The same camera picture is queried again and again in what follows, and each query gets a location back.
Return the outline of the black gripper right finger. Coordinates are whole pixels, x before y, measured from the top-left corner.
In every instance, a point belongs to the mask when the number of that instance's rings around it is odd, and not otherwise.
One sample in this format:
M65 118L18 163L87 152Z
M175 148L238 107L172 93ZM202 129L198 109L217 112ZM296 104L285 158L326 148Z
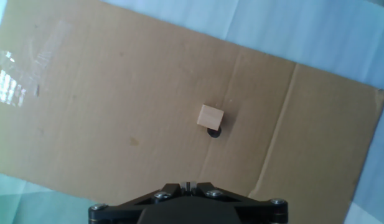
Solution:
M288 223L288 203L281 198L258 201L215 187L210 182L189 182L189 195L227 203L243 223Z

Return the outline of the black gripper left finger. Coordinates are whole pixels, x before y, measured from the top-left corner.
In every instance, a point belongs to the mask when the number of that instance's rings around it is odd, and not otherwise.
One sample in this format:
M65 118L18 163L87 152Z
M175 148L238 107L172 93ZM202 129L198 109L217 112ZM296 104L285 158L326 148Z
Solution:
M150 205L165 202L170 199L185 196L189 193L189 183L166 184L163 188L122 203L109 206L106 203L97 203L88 209L89 224L137 222L143 210Z

